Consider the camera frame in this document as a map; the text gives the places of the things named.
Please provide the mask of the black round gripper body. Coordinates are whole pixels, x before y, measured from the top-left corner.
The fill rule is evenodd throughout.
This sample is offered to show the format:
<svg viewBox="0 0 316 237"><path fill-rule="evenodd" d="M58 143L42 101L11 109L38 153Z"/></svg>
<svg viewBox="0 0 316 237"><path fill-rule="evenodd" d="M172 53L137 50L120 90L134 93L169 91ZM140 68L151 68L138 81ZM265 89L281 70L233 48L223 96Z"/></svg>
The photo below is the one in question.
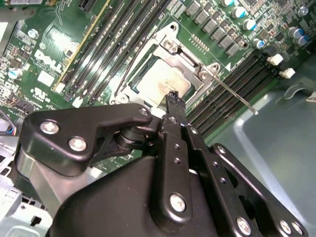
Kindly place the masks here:
<svg viewBox="0 0 316 237"><path fill-rule="evenodd" d="M155 157L139 158L69 197L52 237L168 237L150 215Z"/></svg>

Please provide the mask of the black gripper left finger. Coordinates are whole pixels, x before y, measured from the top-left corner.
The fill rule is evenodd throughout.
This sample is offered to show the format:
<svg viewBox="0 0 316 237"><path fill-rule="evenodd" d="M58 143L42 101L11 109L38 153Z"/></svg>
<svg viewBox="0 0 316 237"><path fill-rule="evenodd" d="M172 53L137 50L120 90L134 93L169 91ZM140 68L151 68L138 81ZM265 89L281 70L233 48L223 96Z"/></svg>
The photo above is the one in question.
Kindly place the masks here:
<svg viewBox="0 0 316 237"><path fill-rule="evenodd" d="M176 91L153 115L137 103L35 112L22 125L16 170L55 217L73 194L139 158L155 157L153 220L193 216L188 146Z"/></svg>

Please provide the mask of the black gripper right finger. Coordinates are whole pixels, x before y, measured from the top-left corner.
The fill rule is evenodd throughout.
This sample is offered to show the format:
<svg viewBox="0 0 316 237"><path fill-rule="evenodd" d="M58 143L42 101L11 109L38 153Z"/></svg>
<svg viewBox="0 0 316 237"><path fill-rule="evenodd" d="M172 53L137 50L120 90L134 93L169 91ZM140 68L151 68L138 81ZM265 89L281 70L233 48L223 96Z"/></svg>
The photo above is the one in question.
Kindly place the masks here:
<svg viewBox="0 0 316 237"><path fill-rule="evenodd" d="M188 145L189 167L198 173L218 237L307 237L304 225L222 144L207 146L177 113Z"/></svg>

